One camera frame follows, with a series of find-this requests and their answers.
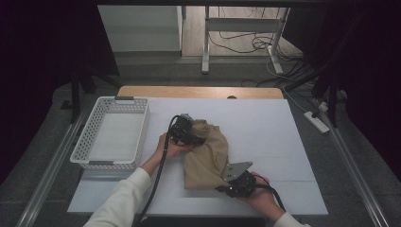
white sleeve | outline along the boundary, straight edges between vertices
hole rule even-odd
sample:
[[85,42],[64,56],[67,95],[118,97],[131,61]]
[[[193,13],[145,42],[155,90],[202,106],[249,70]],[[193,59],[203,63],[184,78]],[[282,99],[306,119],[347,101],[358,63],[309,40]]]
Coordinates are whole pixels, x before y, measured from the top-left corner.
[[273,227],[310,227],[310,225],[301,224],[290,213],[286,212],[274,223]]
[[131,227],[135,212],[150,185],[148,173],[141,167],[136,168],[127,180],[115,186],[110,197],[97,208],[84,227]]

beige fabric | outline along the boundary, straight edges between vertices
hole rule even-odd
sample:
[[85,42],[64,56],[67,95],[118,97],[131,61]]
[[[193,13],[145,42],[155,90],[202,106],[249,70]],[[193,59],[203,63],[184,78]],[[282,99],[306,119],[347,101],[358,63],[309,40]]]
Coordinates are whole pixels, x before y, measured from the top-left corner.
[[183,158],[184,184],[186,189],[214,189],[228,186],[222,175],[228,164],[228,143],[218,126],[196,120],[192,132],[206,138],[203,145],[193,148]]

white board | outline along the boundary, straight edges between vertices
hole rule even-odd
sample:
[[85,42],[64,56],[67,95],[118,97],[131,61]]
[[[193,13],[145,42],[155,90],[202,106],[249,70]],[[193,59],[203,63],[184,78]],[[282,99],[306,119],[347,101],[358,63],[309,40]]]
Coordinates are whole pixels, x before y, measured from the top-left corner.
[[[189,114],[194,119],[205,119],[209,124],[220,126],[229,143],[230,163],[252,161],[253,166],[249,170],[270,179],[271,186],[278,191],[291,214],[327,214],[286,100],[149,98],[149,109],[150,119],[141,163],[153,153],[159,135],[167,130],[171,118],[176,114]],[[108,180],[104,181],[103,187],[99,179],[94,180],[84,174],[68,212],[94,212],[108,197],[104,188],[111,191],[116,184],[116,180]],[[91,198],[97,194],[96,199],[85,199],[86,194],[91,194]],[[148,215],[260,216],[248,204],[215,190],[183,189],[182,156],[165,163]]]

person's right hand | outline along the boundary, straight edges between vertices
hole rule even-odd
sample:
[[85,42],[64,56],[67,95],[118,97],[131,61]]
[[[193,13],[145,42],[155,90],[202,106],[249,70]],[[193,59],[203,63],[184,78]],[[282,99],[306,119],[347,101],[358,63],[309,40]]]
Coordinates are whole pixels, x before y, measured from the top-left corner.
[[[269,184],[269,179],[262,177],[259,174],[252,172],[256,177],[256,183],[258,184]],[[250,197],[238,198],[241,201],[248,203],[253,209],[263,213],[269,219],[277,221],[281,216],[285,214],[284,210],[277,205],[274,200],[272,193],[264,188],[256,188]]]

basket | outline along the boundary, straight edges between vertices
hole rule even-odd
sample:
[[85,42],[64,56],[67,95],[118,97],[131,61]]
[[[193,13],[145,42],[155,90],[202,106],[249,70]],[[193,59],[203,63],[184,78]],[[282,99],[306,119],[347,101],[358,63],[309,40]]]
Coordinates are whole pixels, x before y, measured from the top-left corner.
[[148,119],[148,100],[145,98],[98,98],[70,161],[85,169],[136,169]]

